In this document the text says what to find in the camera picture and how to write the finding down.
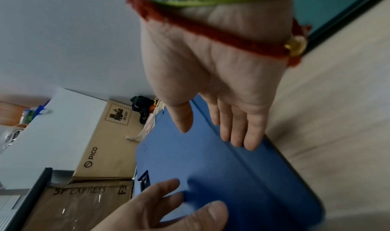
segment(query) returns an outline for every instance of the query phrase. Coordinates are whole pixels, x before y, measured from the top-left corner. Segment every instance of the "orange object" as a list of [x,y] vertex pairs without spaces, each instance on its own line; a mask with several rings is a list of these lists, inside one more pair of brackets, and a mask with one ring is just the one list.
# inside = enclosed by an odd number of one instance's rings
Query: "orange object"
[[23,111],[28,107],[0,101],[0,125],[16,126],[20,123]]
[[294,67],[301,62],[301,54],[306,48],[302,47],[300,43],[302,40],[294,40],[294,38],[303,38],[305,27],[301,27],[297,20],[292,21],[292,40],[293,45],[272,45],[269,43],[256,42],[248,39],[238,37],[234,34],[224,32],[213,27],[204,25],[199,22],[192,21],[190,19],[173,14],[167,10],[164,10],[156,6],[149,0],[127,0],[126,3],[130,4],[132,8],[146,21],[153,19],[163,23],[169,23],[178,27],[181,27],[189,32],[203,35],[212,40],[231,45],[233,47],[243,49],[255,54],[269,56],[278,59],[288,59],[288,66]]

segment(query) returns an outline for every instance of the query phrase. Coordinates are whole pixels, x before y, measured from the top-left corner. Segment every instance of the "fingernail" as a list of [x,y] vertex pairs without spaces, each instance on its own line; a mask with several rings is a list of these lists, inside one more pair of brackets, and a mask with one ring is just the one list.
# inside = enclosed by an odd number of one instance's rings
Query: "fingernail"
[[228,209],[222,201],[214,201],[210,204],[208,212],[216,223],[225,223],[228,215]]

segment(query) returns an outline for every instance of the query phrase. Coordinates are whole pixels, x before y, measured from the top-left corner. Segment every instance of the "red bracelet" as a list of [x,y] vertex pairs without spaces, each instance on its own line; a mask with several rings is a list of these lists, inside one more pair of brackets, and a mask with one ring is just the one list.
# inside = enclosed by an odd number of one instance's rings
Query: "red bracelet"
[[284,45],[273,45],[244,39],[231,33],[181,17],[159,8],[149,0],[127,0],[126,3],[130,4],[146,21],[153,19],[159,22],[169,23],[194,34],[203,35],[212,40],[255,54],[277,59],[288,58],[288,67],[295,67],[301,62],[301,56],[307,46],[307,39],[304,37],[304,29],[310,30],[310,28],[300,26],[296,19],[293,19],[292,22],[291,38]]

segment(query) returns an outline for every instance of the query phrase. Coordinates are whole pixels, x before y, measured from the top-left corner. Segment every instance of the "cardboard box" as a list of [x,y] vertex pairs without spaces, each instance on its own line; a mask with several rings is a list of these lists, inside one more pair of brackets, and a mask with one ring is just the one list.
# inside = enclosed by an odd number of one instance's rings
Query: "cardboard box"
[[139,142],[129,141],[126,136],[137,136],[142,131],[140,116],[128,105],[108,101],[73,174],[74,180],[132,178]]
[[45,188],[22,231],[87,231],[130,200],[132,181],[98,181]]

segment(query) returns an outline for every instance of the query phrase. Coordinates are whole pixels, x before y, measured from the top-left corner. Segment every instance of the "blue case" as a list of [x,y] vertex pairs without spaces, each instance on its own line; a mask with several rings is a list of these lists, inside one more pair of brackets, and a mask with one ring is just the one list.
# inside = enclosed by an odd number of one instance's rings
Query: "blue case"
[[222,200],[229,210],[225,230],[306,230],[318,224],[321,202],[269,139],[255,151],[235,148],[219,137],[207,103],[191,101],[194,123],[182,134],[167,110],[137,148],[138,180],[154,184],[180,179],[185,203],[164,220],[188,215]]

